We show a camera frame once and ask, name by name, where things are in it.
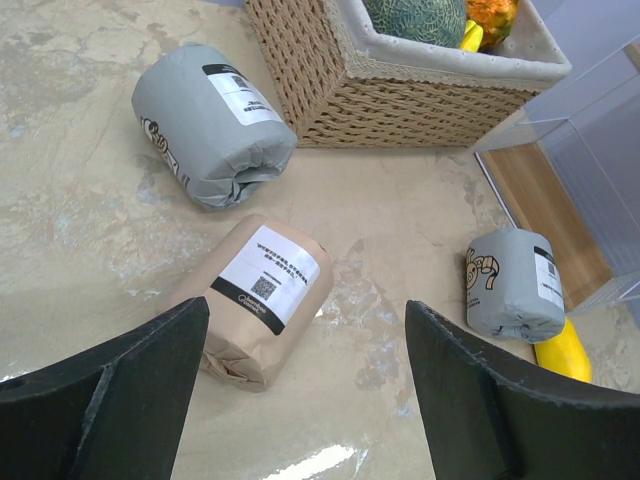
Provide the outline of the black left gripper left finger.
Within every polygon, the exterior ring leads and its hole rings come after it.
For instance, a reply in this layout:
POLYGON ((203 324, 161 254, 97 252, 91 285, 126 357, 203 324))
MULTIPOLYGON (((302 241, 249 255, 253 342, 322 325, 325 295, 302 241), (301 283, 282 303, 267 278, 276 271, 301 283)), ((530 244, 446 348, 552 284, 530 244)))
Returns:
POLYGON ((4 479, 168 479, 209 321, 204 298, 1 384, 4 479))

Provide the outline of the brown paper towel roll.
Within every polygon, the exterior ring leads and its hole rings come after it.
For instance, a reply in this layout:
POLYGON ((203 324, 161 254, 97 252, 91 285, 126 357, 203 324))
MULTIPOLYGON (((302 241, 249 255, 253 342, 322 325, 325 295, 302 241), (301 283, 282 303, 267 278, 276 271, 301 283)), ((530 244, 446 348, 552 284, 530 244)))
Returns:
POLYGON ((263 215, 244 217, 160 305, 204 297, 209 323, 200 367, 238 388, 270 388, 327 299, 327 251, 263 215))

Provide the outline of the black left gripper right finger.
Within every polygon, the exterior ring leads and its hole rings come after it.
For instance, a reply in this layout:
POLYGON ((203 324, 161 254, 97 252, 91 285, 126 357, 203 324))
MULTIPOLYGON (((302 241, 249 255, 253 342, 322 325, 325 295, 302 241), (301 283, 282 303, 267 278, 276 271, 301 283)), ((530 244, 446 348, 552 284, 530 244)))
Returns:
POLYGON ((420 301, 405 333, 436 478, 638 478, 638 395, 538 367, 420 301))

